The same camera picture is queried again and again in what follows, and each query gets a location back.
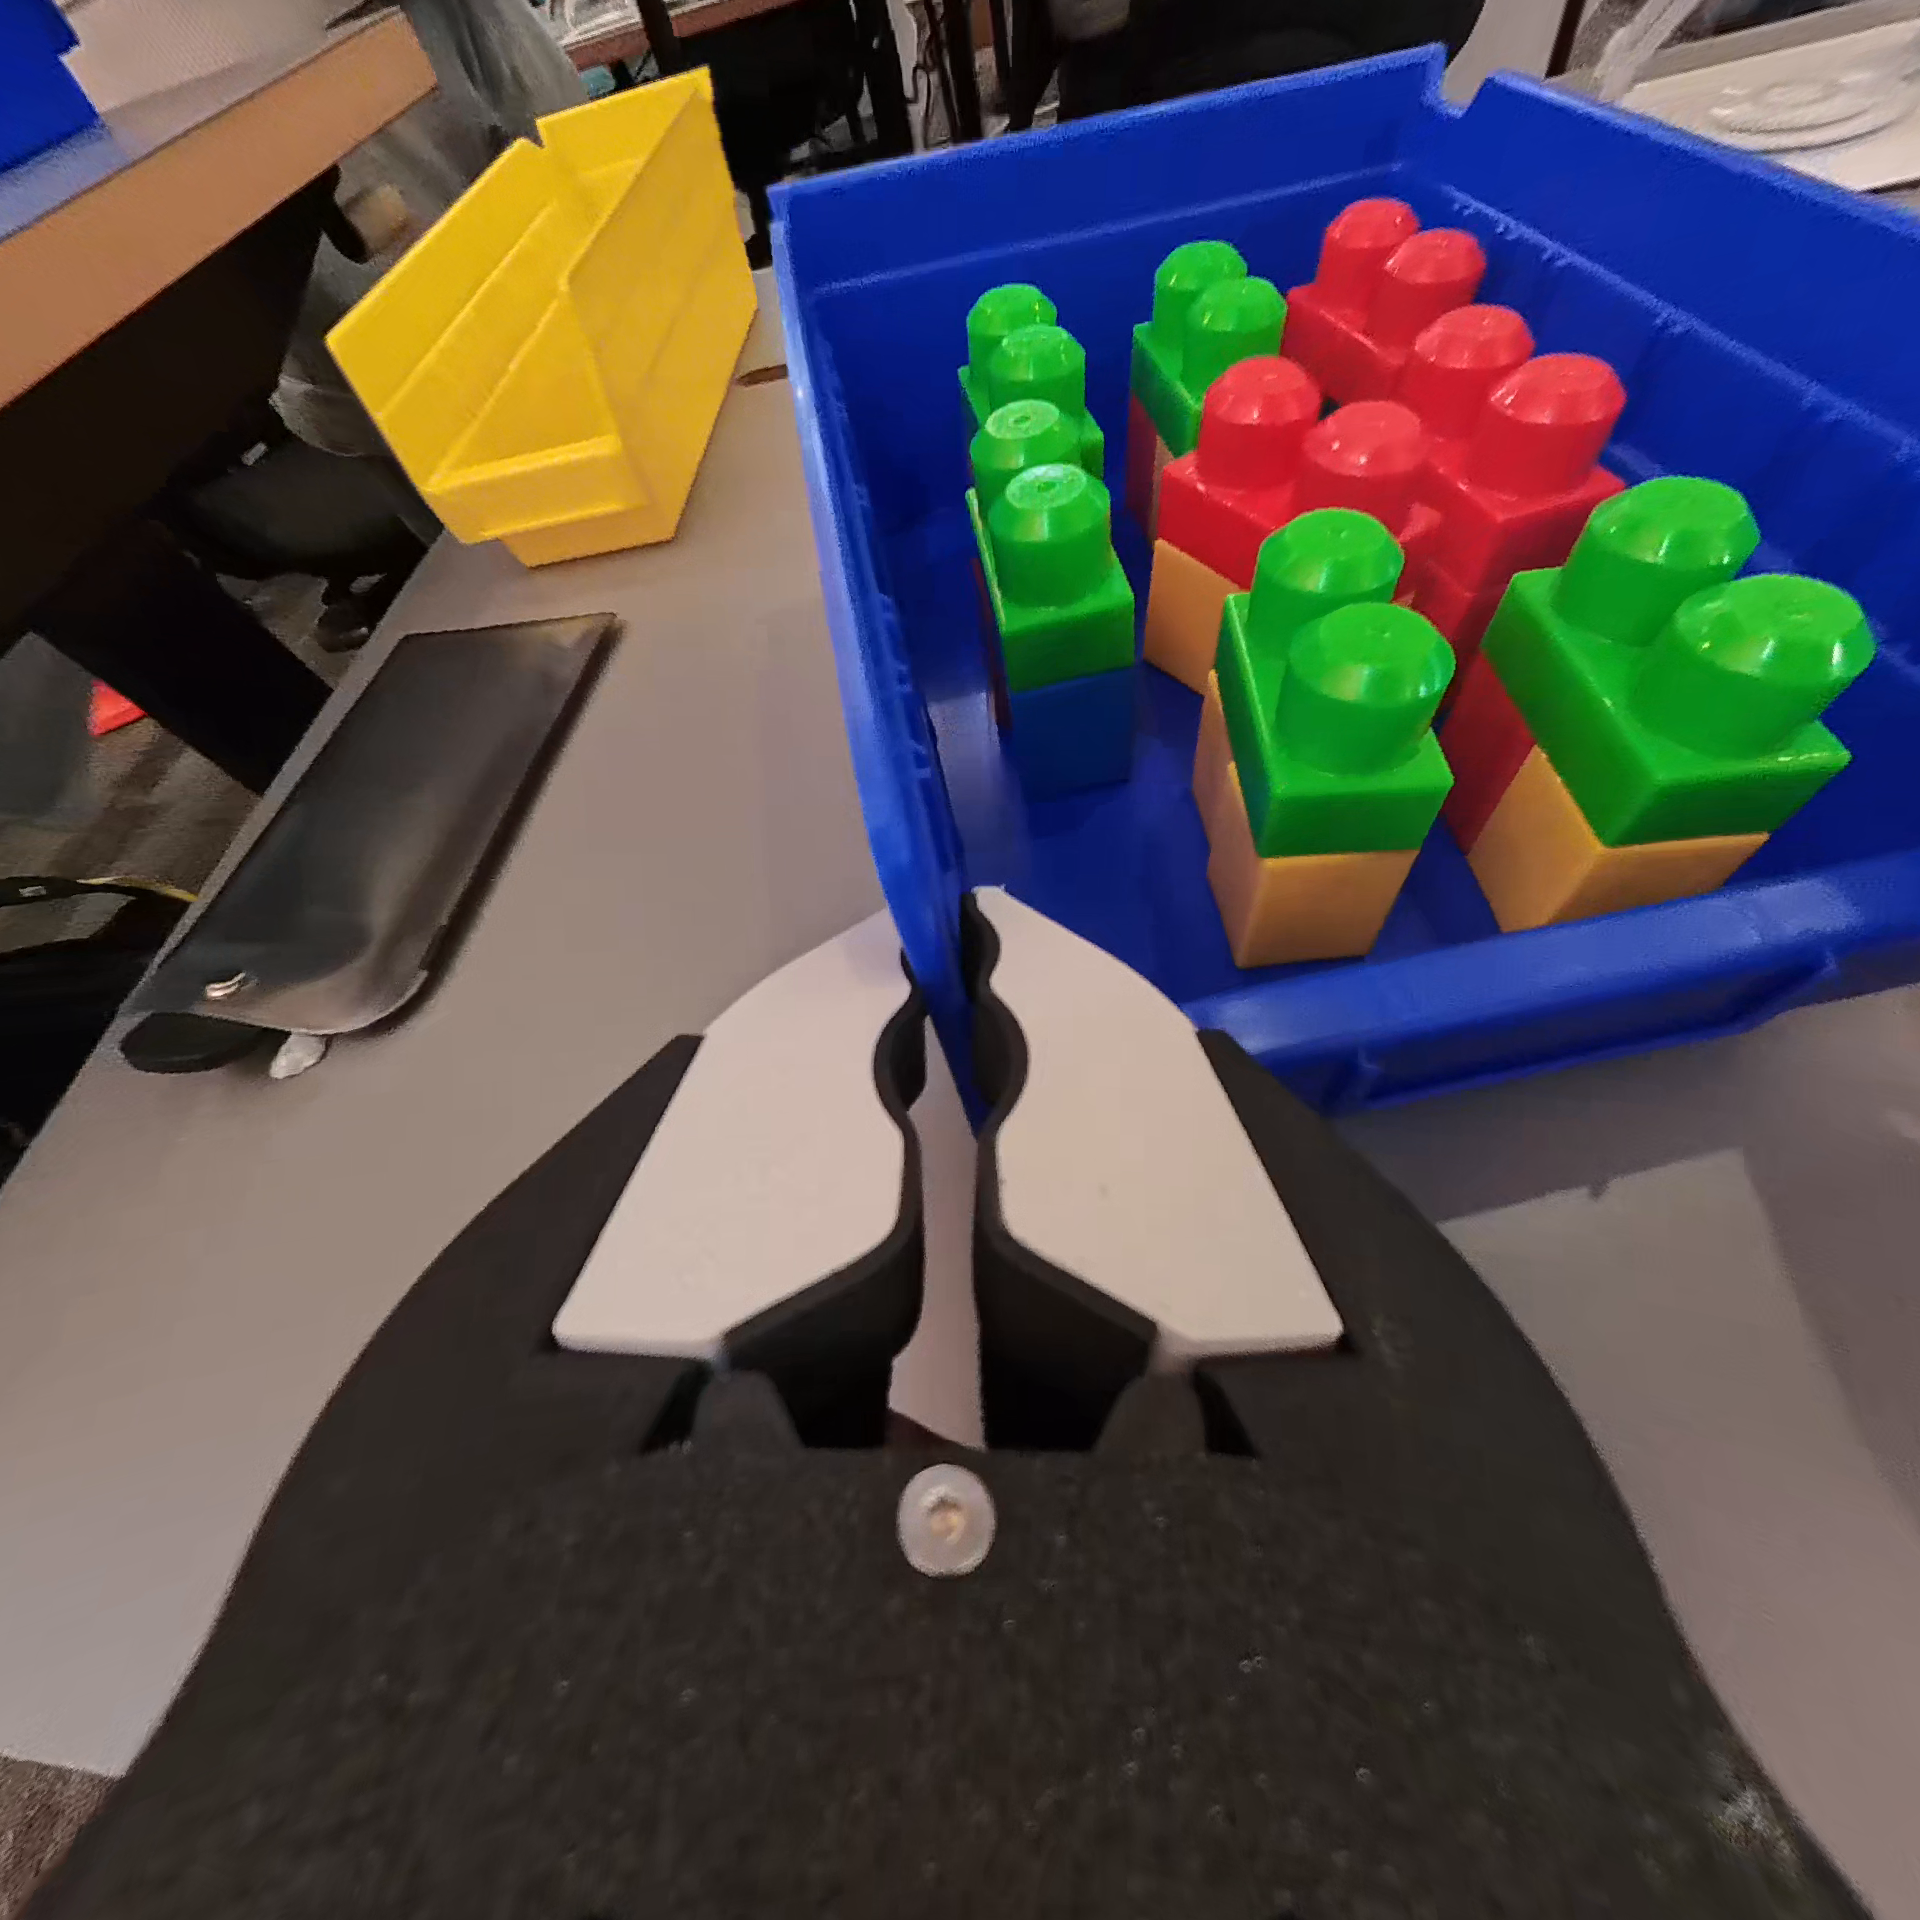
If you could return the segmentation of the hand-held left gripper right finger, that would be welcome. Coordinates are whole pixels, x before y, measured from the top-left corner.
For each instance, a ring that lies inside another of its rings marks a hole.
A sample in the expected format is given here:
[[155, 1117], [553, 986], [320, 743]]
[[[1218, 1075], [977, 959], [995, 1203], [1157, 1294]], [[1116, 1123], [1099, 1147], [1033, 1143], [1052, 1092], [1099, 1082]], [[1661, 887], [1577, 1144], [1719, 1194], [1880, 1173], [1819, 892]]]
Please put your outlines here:
[[975, 894], [991, 1192], [1017, 1255], [1153, 1367], [1331, 1353], [1343, 1318], [1189, 1015], [1004, 888]]

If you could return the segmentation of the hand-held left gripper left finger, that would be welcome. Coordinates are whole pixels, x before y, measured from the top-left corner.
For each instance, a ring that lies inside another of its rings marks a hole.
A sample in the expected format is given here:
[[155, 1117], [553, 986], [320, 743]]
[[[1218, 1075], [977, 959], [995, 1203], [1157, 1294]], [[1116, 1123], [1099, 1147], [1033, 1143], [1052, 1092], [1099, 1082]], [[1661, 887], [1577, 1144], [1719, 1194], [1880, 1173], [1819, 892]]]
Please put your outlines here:
[[894, 919], [709, 1022], [554, 1322], [569, 1353], [722, 1359], [882, 1251], [921, 1199], [924, 1017]]

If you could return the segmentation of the cluster of toy blocks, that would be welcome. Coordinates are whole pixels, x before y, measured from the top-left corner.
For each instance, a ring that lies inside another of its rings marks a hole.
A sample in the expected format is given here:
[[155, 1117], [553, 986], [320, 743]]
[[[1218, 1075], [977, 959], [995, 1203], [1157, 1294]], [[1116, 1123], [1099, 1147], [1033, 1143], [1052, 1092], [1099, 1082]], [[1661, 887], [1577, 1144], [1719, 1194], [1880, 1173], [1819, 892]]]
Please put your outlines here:
[[1020, 791], [1128, 780], [1141, 678], [1200, 702], [1191, 792], [1232, 965], [1368, 955], [1437, 828], [1525, 934], [1740, 879], [1853, 762], [1874, 662], [1840, 586], [1760, 572], [1707, 477], [1628, 485], [1616, 367], [1486, 301], [1470, 229], [1343, 206], [1284, 292], [1237, 244], [1157, 266], [1120, 505], [1091, 365], [1033, 283], [958, 369], [995, 725]]

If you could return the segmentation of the blue plastic bin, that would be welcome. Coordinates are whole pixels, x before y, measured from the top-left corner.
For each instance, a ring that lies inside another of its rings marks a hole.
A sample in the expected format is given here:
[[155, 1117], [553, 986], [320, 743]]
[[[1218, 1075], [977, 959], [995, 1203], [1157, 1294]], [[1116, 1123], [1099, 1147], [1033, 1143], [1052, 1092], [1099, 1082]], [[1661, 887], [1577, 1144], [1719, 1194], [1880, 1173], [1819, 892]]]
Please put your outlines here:
[[[1916, 214], [1438, 50], [1108, 112], [781, 189], [774, 264], [829, 637], [877, 879], [973, 1061], [963, 900], [1002, 887], [1108, 949], [1320, 1112], [1754, 1031], [1916, 986]], [[967, 314], [1024, 281], [1119, 443], [1135, 326], [1180, 242], [1308, 277], [1374, 193], [1468, 229], [1548, 350], [1624, 377], [1606, 460], [1744, 493], [1756, 564], [1860, 600], [1850, 766], [1717, 894], [1501, 934], [1435, 828], [1368, 957], [1237, 971], [1189, 780], [1197, 694], [1144, 678], [1132, 776], [1033, 802], [1000, 752], [964, 507]]]
[[2, 173], [100, 127], [68, 69], [80, 36], [58, 2], [2, 2]]

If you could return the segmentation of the wooden side table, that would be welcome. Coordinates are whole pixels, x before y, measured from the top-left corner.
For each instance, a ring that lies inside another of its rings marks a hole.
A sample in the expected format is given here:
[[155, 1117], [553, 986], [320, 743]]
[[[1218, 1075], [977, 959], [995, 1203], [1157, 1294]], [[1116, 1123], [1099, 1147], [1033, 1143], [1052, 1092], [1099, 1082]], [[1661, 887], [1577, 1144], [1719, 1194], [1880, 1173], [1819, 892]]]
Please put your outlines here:
[[131, 103], [4, 175], [4, 644], [251, 775], [325, 682], [163, 522], [277, 387], [341, 165], [434, 86], [398, 9]]

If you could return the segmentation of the yellow plastic bin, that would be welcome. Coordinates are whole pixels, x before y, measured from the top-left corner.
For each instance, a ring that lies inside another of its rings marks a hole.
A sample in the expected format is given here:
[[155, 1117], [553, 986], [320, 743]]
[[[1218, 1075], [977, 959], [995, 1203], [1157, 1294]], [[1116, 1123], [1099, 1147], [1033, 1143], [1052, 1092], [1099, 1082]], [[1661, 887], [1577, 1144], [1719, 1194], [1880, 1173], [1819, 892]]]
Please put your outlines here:
[[756, 312], [699, 66], [539, 121], [326, 347], [444, 530], [547, 566], [679, 535]]

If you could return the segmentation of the black flat panel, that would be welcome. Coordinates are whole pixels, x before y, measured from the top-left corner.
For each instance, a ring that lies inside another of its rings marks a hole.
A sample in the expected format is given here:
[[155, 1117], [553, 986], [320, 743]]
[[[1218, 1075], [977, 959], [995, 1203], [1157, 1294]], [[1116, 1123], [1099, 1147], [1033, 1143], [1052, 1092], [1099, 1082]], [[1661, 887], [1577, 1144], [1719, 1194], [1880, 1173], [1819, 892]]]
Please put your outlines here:
[[469, 925], [619, 637], [613, 613], [400, 637], [129, 998], [123, 1061], [214, 1072], [400, 1017]]

